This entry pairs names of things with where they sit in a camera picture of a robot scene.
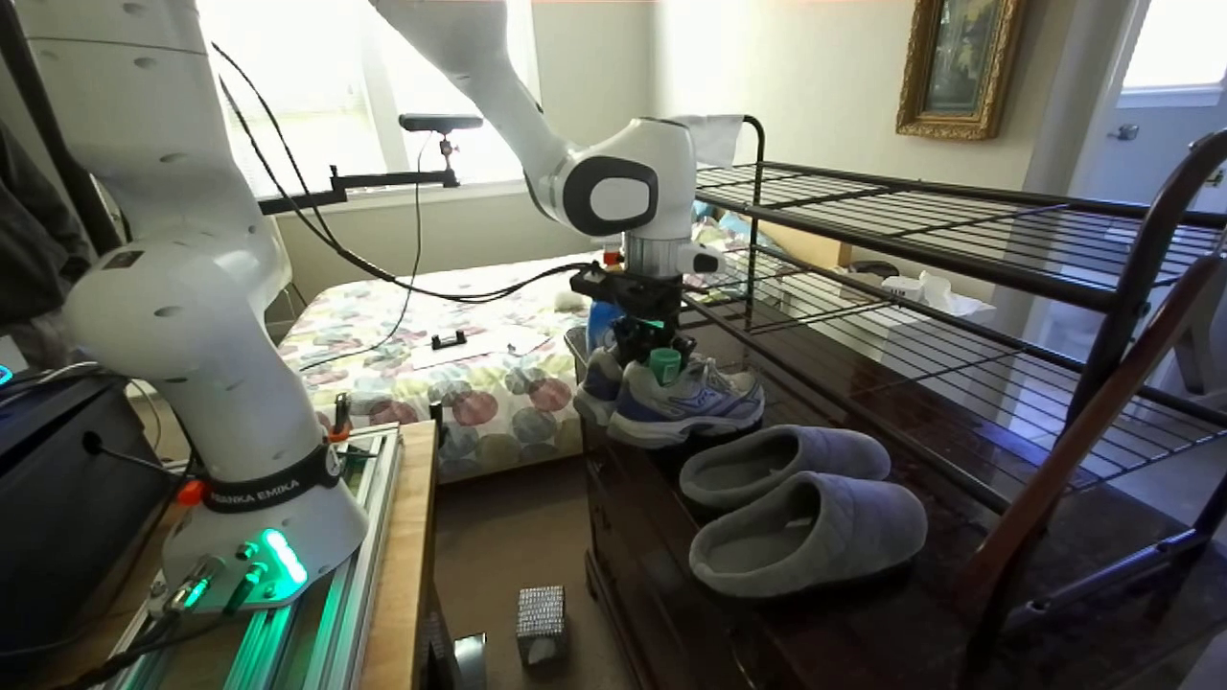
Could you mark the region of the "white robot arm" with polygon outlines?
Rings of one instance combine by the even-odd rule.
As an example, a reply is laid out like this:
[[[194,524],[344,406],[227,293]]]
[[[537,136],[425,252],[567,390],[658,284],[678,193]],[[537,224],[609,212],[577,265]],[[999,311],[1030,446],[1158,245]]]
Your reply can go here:
[[[693,270],[693,132],[635,118],[570,148],[510,65],[503,0],[373,6],[503,136],[543,217],[626,245],[626,311],[666,321]],[[16,0],[16,14],[70,153],[130,224],[70,293],[70,332],[154,382],[202,463],[202,501],[165,539],[162,575],[198,612],[289,604],[367,521],[263,331],[289,252],[230,156],[194,0]]]

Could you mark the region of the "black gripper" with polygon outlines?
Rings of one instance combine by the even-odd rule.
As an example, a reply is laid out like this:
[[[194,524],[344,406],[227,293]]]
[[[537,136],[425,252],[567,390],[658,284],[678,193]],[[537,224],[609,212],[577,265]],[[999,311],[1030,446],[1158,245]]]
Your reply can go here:
[[[693,343],[678,332],[681,281],[648,281],[631,274],[613,274],[602,265],[584,265],[570,276],[577,297],[595,302],[613,302],[622,311],[613,326],[617,351],[626,359],[648,359],[657,350],[693,351]]]

